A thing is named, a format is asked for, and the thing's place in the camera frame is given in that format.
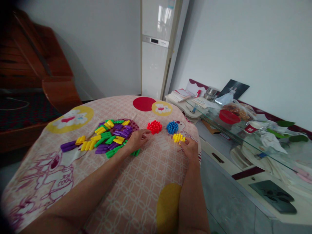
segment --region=hand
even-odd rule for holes
[[[185,137],[185,139],[185,143],[183,141],[179,142],[184,150],[185,155],[188,157],[190,162],[199,162],[197,142],[189,137]]]
[[[129,150],[130,153],[140,149],[149,139],[144,134],[149,134],[150,130],[141,129],[132,133],[130,139],[124,146],[124,149]]]

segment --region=stainless steel container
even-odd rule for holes
[[[204,94],[204,99],[213,100],[215,98],[215,95],[217,92],[218,92],[217,89],[215,89],[213,87],[209,87]]]

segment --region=blue toy cluster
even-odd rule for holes
[[[167,131],[169,132],[169,134],[177,133],[178,129],[179,129],[179,125],[175,121],[171,121],[167,125]]]

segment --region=photograph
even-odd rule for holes
[[[233,99],[238,100],[248,88],[249,85],[230,80],[214,101],[224,106],[233,102]]]

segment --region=yellow circle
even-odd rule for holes
[[[81,128],[86,125],[94,115],[93,109],[87,106],[77,106],[65,115],[57,118],[47,125],[47,129],[56,134],[62,134]]]
[[[178,184],[168,184],[160,192],[156,212],[157,233],[178,233],[181,189]]]
[[[152,104],[152,111],[159,116],[168,116],[172,112],[172,106],[164,101],[154,102]]]

